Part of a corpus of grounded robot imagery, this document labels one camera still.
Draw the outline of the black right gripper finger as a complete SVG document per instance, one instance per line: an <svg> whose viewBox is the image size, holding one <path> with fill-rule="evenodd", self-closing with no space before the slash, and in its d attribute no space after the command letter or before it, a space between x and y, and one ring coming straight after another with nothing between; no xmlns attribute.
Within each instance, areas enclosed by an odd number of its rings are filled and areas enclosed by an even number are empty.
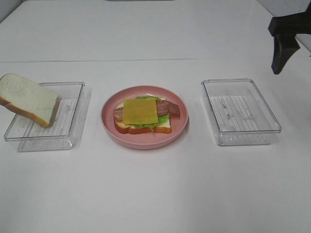
<svg viewBox="0 0 311 233"><path fill-rule="evenodd" d="M283 70L291 56L300 49L294 34L277 34L274 36L274 55L272 71L278 75Z"/></svg>

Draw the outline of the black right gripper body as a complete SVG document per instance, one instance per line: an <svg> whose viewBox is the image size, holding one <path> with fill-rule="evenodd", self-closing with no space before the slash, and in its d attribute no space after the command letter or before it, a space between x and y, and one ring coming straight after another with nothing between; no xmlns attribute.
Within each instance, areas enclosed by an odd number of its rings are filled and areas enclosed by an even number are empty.
<svg viewBox="0 0 311 233"><path fill-rule="evenodd" d="M272 17L268 31L272 36L277 34L311 34L311 13L302 12Z"/></svg>

